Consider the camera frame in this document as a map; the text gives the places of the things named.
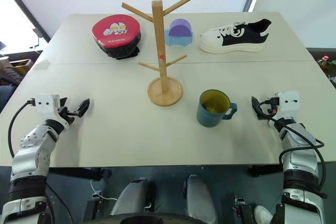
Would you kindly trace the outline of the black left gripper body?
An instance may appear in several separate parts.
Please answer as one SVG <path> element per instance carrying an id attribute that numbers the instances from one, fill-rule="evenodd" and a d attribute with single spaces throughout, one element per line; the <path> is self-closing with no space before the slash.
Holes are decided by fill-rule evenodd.
<path id="1" fill-rule="evenodd" d="M 63 127 L 70 127 L 75 120 L 75 116 L 79 116 L 79 110 L 69 111 L 66 106 L 58 109 L 59 122 Z"/>

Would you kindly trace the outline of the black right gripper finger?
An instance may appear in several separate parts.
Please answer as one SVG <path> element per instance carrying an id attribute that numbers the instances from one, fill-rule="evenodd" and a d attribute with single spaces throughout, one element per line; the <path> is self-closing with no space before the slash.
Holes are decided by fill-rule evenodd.
<path id="1" fill-rule="evenodd" d="M 254 96 L 251 97 L 251 104 L 252 104 L 253 110 L 255 111 L 257 115 L 257 119 L 263 120 L 264 114 L 263 114 L 262 109 L 260 108 L 260 102 Z"/>

